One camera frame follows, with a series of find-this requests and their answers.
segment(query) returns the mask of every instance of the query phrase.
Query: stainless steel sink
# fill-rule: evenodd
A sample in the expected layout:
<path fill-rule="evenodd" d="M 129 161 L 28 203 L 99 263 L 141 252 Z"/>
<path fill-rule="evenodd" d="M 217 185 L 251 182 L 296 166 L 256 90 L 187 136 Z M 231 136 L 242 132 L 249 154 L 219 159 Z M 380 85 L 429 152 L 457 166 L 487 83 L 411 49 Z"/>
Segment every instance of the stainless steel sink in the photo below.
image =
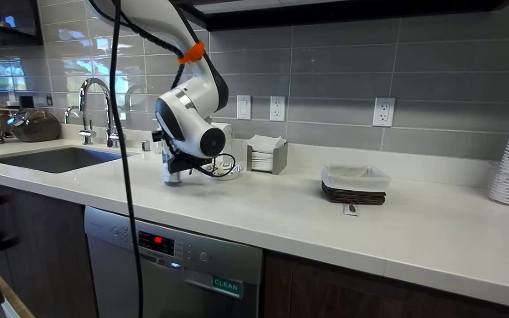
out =
<path fill-rule="evenodd" d="M 0 155 L 0 164 L 21 166 L 47 173 L 65 173 L 120 159 L 120 154 L 97 152 L 88 148 L 58 148 L 35 154 Z"/>

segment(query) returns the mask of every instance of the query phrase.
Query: robotic arm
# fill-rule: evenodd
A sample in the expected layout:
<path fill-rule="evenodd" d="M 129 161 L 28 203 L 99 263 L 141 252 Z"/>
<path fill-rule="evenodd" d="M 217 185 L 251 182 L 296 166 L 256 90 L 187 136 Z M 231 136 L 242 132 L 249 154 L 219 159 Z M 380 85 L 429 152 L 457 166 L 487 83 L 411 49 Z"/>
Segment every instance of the robotic arm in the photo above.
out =
<path fill-rule="evenodd" d="M 113 21 L 111 0 L 90 0 L 93 9 Z M 173 35 L 180 51 L 189 51 L 199 39 L 169 0 L 125 0 L 122 3 L 123 25 L 155 28 Z M 208 116 L 228 102 L 228 86 L 206 55 L 198 60 L 199 74 L 159 95 L 155 118 L 160 131 L 155 141 L 166 143 L 166 184 L 178 184 L 178 173 L 199 168 L 215 159 L 224 148 L 224 134 L 208 123 Z"/>

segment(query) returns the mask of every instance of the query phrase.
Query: stainless steel dishwasher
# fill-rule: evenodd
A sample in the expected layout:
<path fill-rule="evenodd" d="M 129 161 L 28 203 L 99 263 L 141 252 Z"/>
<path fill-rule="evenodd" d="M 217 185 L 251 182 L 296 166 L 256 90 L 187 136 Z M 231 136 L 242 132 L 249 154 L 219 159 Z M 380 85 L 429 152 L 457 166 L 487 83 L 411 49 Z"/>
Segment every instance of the stainless steel dishwasher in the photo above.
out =
<path fill-rule="evenodd" d="M 261 251 L 152 222 L 136 222 L 144 318 L 258 318 Z M 136 316 L 129 219 L 86 207 L 99 316 Z"/>

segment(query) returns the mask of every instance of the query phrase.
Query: wall outlet cover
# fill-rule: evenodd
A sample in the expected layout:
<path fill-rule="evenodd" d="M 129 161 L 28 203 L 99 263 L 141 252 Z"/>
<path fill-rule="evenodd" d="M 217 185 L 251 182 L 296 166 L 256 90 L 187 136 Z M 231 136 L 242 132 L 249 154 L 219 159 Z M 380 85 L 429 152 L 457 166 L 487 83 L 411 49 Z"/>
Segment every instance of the wall outlet cover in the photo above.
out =
<path fill-rule="evenodd" d="M 252 99 L 251 95 L 236 95 L 236 118 L 252 116 Z"/>
<path fill-rule="evenodd" d="M 286 120 L 286 97 L 270 95 L 270 120 L 284 122 Z"/>
<path fill-rule="evenodd" d="M 394 97 L 376 97 L 374 99 L 374 116 L 372 125 L 376 127 L 392 127 L 394 125 Z"/>

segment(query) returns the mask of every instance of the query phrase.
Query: gray tile backsplash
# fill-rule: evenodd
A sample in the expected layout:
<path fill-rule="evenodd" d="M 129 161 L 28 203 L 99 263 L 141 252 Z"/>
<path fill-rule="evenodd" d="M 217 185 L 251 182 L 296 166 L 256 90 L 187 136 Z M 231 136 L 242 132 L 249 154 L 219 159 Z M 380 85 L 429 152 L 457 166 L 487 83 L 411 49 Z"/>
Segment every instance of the gray tile backsplash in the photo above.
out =
<path fill-rule="evenodd" d="M 84 78 L 106 79 L 111 26 L 84 0 L 38 0 L 44 48 L 0 49 L 0 90 L 51 93 L 60 118 Z M 236 138 L 281 134 L 295 143 L 498 159 L 509 134 L 509 7 L 496 12 L 205 32 L 199 39 L 229 85 L 213 118 Z M 153 101 L 171 86 L 169 53 L 123 30 L 118 102 L 127 125 L 152 129 Z M 187 67 L 185 78 L 198 72 Z M 236 95 L 252 95 L 252 120 L 236 120 Z M 286 122 L 268 120 L 270 95 L 286 97 Z M 371 127 L 374 97 L 397 99 L 394 127 Z M 102 125 L 104 102 L 90 93 Z"/>

